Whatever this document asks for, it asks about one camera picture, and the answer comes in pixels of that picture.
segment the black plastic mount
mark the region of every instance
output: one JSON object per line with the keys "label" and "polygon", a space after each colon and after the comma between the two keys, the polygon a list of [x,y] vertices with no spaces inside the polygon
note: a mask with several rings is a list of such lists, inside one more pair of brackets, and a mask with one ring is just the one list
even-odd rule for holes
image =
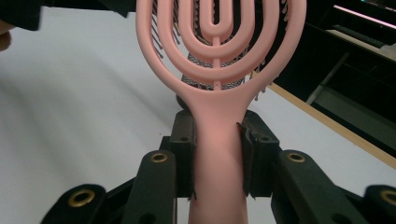
{"label": "black plastic mount", "polygon": [[[370,186],[361,197],[335,186],[308,155],[282,150],[252,111],[235,128],[241,131],[245,193],[272,197],[276,223],[396,223],[396,188]],[[97,185],[70,189],[42,224],[177,223],[177,198],[195,194],[195,138],[191,113],[180,111],[172,135],[142,159],[135,178],[110,192]]]}

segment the white table surface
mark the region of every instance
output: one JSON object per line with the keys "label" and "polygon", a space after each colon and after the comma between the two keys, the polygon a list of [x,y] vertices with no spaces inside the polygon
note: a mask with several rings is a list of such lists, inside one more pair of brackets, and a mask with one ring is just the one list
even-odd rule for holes
{"label": "white table surface", "polygon": [[[111,190],[134,177],[181,108],[141,55],[134,13],[44,8],[40,31],[12,36],[0,52],[0,223],[40,223],[75,186]],[[396,186],[394,169],[273,91],[249,109],[336,185],[359,195]],[[275,223],[269,202],[249,199],[250,223]],[[186,223],[188,203],[178,207]]]}

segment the brass insert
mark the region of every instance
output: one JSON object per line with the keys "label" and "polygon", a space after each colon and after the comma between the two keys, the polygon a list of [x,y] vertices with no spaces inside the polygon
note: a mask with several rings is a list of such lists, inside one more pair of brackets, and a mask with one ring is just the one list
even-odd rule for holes
{"label": "brass insert", "polygon": [[390,204],[396,206],[396,191],[390,190],[390,189],[382,190],[382,191],[381,191],[381,198],[382,198],[385,202],[390,203]]}
{"label": "brass insert", "polygon": [[70,207],[82,207],[87,203],[90,203],[95,197],[95,192],[91,189],[81,189],[76,191],[70,196],[67,201]]}
{"label": "brass insert", "polygon": [[288,159],[294,162],[305,162],[305,157],[295,152],[289,153]]}
{"label": "brass insert", "polygon": [[168,156],[166,156],[166,154],[163,153],[155,153],[154,155],[151,156],[150,160],[152,162],[163,162],[168,160]]}

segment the pink hair brush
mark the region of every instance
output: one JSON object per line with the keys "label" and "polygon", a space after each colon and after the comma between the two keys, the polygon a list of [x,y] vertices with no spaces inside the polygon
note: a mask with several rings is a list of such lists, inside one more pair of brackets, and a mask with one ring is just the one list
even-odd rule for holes
{"label": "pink hair brush", "polygon": [[[236,34],[232,35],[233,0],[219,1],[219,22],[216,24],[213,0],[137,1],[140,48],[157,77],[187,104],[196,122],[194,187],[197,198],[191,199],[190,224],[248,223],[242,148],[236,123],[242,122],[250,102],[287,65],[300,40],[306,8],[305,0],[282,0],[280,3],[262,0],[261,32],[254,46],[250,46],[256,26],[255,6],[254,0],[240,0],[241,22]],[[278,25],[282,22],[287,24],[286,32],[280,32],[282,36],[279,36]],[[180,33],[188,52],[211,66],[201,66],[183,55],[177,47],[174,29]],[[271,60],[264,64],[276,38],[282,39],[281,44]],[[175,77],[162,62],[163,55],[156,46],[163,48],[164,54],[183,75],[213,86],[214,90],[194,88]],[[225,88],[246,76],[250,76],[249,81]]]}

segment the pink plastic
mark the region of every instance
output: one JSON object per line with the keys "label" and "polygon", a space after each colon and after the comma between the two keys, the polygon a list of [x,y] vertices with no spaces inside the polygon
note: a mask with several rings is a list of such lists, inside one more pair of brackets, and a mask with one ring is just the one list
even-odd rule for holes
{"label": "pink plastic", "polygon": [[251,81],[222,91],[221,84],[244,77],[265,58],[276,37],[279,3],[263,1],[264,26],[250,52],[226,67],[220,64],[240,54],[247,46],[254,29],[254,0],[241,0],[242,26],[228,43],[220,43],[230,35],[233,26],[232,0],[220,1],[220,23],[212,23],[211,0],[201,0],[200,26],[207,46],[192,33],[192,0],[179,1],[179,31],[189,52],[198,59],[214,64],[204,68],[190,62],[174,42],[173,1],[158,1],[158,31],[166,55],[175,67],[195,81],[212,84],[214,91],[203,91],[183,83],[167,70],[151,40],[152,0],[137,1],[137,37],[148,64],[158,78],[177,93],[189,106],[197,124],[195,155],[195,189],[197,200],[191,199],[190,224],[248,223],[246,196],[243,191],[242,149],[236,122],[241,122],[255,95],[270,84],[288,63],[295,51],[303,27],[305,1],[289,0],[288,29],[274,58]]}

